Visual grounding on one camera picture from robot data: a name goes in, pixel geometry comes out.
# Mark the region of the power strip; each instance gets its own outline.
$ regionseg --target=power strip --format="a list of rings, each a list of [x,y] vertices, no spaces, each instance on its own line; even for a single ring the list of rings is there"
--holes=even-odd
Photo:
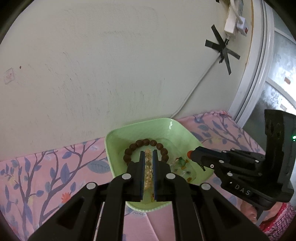
[[[236,11],[238,12],[239,16],[241,16],[244,8],[243,0],[234,0],[234,4],[235,4]],[[224,31],[227,34],[227,36],[231,38],[235,38],[238,32],[237,17],[230,4],[229,4],[228,15],[227,15]]]

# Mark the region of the light green plastic tray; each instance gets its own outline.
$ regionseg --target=light green plastic tray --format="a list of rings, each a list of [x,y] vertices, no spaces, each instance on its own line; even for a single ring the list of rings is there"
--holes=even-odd
[[[173,119],[161,118],[124,126],[109,132],[105,138],[106,153],[113,177],[122,175],[127,170],[127,165],[123,161],[125,149],[136,140],[145,138],[162,143],[168,150],[170,159],[180,156],[186,158],[188,151],[202,146],[184,126]],[[153,149],[151,146],[136,149],[131,156],[132,161],[139,161],[140,151],[148,147]],[[198,164],[191,161],[191,165],[197,172],[197,177],[192,181],[192,184],[199,185],[213,174],[212,169],[205,168],[204,172]],[[127,202],[130,208],[144,213],[160,209],[168,204],[169,202],[151,202],[149,204]]]

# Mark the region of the wooden bead bracelet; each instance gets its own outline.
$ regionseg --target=wooden bead bracelet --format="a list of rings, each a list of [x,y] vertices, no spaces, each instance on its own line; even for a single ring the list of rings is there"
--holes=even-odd
[[[163,144],[157,143],[156,140],[151,140],[150,141],[149,139],[137,140],[135,143],[130,144],[129,148],[127,148],[124,151],[124,156],[123,156],[124,162],[127,165],[129,165],[129,163],[131,162],[131,155],[133,154],[133,151],[135,149],[139,148],[139,147],[148,146],[149,144],[151,146],[156,146],[156,148],[158,150],[160,150],[161,161],[166,163],[168,161],[168,159],[169,159],[169,157],[168,157],[168,150],[163,147]]]

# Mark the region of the electrical cable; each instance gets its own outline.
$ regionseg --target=electrical cable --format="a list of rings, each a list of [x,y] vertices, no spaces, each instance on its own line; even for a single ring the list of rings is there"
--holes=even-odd
[[[188,101],[189,97],[192,95],[193,91],[195,91],[195,89],[198,87],[198,85],[201,83],[201,81],[203,80],[203,78],[205,77],[205,75],[209,72],[209,70],[212,68],[212,66],[216,63],[216,61],[219,59],[219,57],[221,56],[220,52],[217,54],[217,56],[215,57],[214,62],[209,65],[206,70],[204,71],[204,73],[200,76],[200,78],[198,79],[198,81],[196,82],[195,86],[193,87],[193,89],[189,92],[189,94],[186,96],[186,98],[184,99],[183,103],[181,104],[181,106],[172,114],[171,118],[174,118],[180,111],[181,109],[185,106],[186,102]]]
[[[237,20],[240,24],[243,23],[243,21],[241,20],[239,13],[237,12],[237,9],[235,8],[235,3],[234,0],[230,0],[230,5],[232,7],[232,10],[234,11],[235,16],[237,17]]]

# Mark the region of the power plug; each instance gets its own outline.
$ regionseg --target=power plug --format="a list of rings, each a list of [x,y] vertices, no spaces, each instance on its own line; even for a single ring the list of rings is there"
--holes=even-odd
[[[235,8],[238,11],[239,1],[236,0],[234,3],[235,3]],[[224,31],[229,37],[235,38],[235,36],[237,34],[236,25],[237,25],[237,17],[235,15],[231,5],[229,4],[228,16],[227,16],[225,27],[224,27]]]
[[[249,31],[247,21],[243,17],[240,17],[240,19],[241,19],[242,23],[237,22],[237,29],[242,35],[247,36],[247,33]]]
[[[238,30],[240,33],[246,36],[246,32],[248,32],[249,28],[245,18],[241,17],[243,12],[244,2],[243,0],[233,0],[230,2],[234,3],[234,8],[231,6],[231,4],[229,5],[228,16],[226,19],[224,31],[226,35],[231,38],[235,38]]]

